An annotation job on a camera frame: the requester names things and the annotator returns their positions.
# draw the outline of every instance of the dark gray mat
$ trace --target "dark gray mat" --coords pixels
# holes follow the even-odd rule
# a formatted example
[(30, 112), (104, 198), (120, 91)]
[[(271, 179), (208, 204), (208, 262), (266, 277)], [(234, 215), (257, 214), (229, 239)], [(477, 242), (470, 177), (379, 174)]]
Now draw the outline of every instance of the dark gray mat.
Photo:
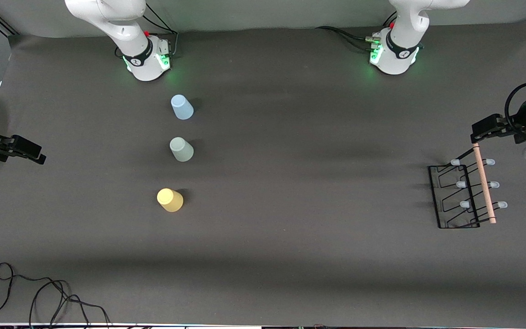
[[(526, 82), (526, 21), (432, 27), (397, 77), (319, 30), (186, 33), (150, 83), (106, 37), (12, 41), (0, 129), (48, 156), (0, 164), (0, 261), (21, 273), (66, 279), (115, 322), (526, 327), (523, 146), (482, 143), (510, 205), (497, 225), (437, 229), (426, 175)], [(0, 321), (27, 321), (37, 286), (18, 282)], [(56, 303), (42, 295), (39, 319)]]

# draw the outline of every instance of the blue cup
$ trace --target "blue cup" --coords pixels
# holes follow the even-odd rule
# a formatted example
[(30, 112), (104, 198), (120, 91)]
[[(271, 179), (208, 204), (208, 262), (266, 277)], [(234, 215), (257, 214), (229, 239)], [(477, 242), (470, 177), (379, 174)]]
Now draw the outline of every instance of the blue cup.
[(192, 114), (194, 114), (194, 107), (183, 95), (173, 96), (171, 103), (174, 108), (174, 114), (180, 120), (190, 119)]

